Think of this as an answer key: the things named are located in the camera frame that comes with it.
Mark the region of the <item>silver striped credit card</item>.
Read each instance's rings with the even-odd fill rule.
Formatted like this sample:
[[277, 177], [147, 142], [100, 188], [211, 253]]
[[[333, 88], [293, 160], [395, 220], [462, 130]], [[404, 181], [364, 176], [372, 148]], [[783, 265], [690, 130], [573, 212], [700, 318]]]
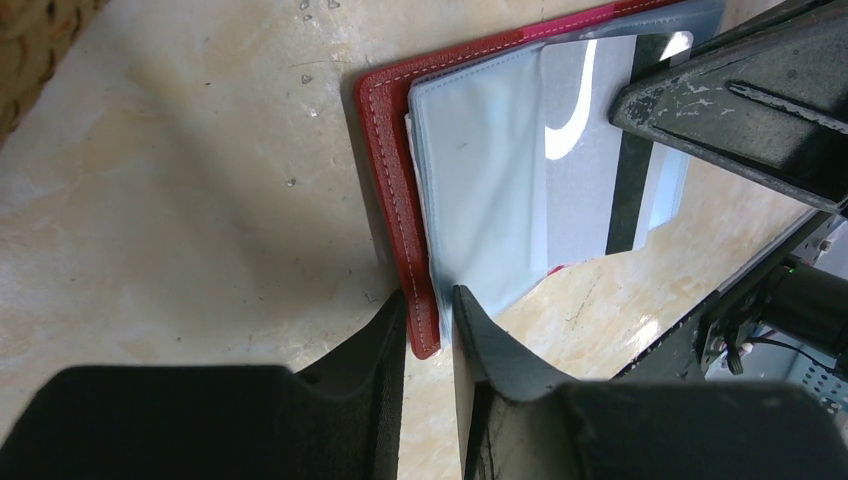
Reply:
[[688, 31], [545, 45], [540, 53], [547, 260], [569, 266], [638, 250], [668, 150], [611, 124], [619, 91], [688, 57]]

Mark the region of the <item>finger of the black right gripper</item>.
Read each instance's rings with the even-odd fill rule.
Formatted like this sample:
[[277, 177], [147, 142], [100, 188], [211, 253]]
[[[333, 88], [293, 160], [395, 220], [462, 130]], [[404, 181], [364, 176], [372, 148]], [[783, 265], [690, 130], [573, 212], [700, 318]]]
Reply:
[[624, 87], [610, 122], [836, 214], [847, 211], [847, 17], [765, 13]]

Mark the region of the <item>red leather card holder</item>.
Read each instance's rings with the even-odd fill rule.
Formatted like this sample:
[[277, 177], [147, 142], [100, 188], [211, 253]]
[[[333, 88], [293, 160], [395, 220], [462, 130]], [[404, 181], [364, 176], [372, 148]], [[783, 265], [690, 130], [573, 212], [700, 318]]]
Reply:
[[[451, 338], [454, 286], [470, 288], [496, 316], [568, 267], [547, 260], [542, 48], [688, 31], [688, 59], [717, 34], [724, 10], [721, 1], [617, 1], [358, 80], [355, 99], [417, 358]], [[668, 153], [650, 231], [677, 215], [689, 164], [684, 153], [653, 143]]]

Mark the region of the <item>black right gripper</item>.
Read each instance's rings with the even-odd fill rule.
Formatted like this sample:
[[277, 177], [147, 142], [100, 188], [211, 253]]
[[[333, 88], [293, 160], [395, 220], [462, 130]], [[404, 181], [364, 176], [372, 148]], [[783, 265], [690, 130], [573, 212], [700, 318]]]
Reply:
[[[847, 282], [818, 270], [828, 234], [847, 222], [847, 5], [785, 1], [698, 46], [671, 68], [638, 77], [612, 105], [622, 130], [704, 160], [805, 204], [788, 233], [628, 367], [659, 354], [686, 377], [714, 365], [739, 375], [740, 349], [762, 327], [834, 363], [809, 378], [847, 376]], [[683, 345], [691, 352], [682, 355]]]

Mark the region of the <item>brown woven divided tray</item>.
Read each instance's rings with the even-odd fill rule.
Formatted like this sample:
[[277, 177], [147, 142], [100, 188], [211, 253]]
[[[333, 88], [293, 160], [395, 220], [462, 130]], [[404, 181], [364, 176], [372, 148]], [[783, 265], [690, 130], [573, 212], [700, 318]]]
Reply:
[[17, 129], [60, 61], [106, 4], [102, 0], [2, 0], [2, 142]]

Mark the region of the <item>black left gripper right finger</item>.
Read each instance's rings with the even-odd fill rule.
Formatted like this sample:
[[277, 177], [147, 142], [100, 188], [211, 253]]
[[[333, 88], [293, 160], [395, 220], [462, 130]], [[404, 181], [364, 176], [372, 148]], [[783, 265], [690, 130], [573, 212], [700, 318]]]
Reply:
[[467, 479], [843, 479], [847, 448], [775, 382], [585, 381], [451, 293]]

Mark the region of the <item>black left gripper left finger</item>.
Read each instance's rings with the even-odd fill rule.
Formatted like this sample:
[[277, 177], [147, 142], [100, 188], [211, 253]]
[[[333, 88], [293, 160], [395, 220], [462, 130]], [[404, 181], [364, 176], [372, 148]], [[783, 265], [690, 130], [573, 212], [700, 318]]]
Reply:
[[406, 301], [299, 372], [280, 365], [64, 369], [1, 447], [5, 479], [393, 479]]

